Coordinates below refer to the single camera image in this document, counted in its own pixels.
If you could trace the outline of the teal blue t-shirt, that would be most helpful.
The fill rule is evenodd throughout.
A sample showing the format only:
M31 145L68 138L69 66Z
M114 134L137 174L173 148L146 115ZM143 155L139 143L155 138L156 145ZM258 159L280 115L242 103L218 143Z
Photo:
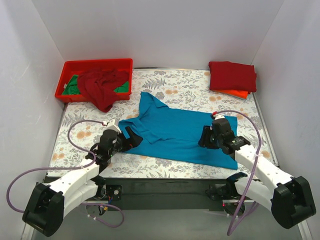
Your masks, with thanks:
M143 138L130 154L237 170L237 162L221 149L199 146L203 127L211 124L210 113L170 108L142 92L138 117L121 120L118 126L126 137L125 128L130 127Z

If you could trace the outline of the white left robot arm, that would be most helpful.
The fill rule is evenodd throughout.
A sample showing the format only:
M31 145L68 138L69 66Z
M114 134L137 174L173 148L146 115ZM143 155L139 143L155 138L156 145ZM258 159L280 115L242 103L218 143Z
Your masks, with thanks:
M41 232L52 236L65 216L91 198L104 198L108 193L106 180L100 176L117 153L138 147L143 138L127 126L128 138L119 127L108 127L89 150L80 168L71 170L59 179L33 189L22 215L22 220Z

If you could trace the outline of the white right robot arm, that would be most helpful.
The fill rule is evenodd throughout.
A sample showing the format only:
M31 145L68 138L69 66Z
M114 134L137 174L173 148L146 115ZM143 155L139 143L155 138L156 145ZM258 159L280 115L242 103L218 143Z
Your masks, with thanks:
M204 126L198 144L205 148L220 149L250 169L251 175L259 181L250 181L248 175L236 173L227 179L232 193L264 206L283 228L290 229L316 214L308 180L303 176L294 177L258 155L248 140L234 134L223 115L215 114L211 126Z

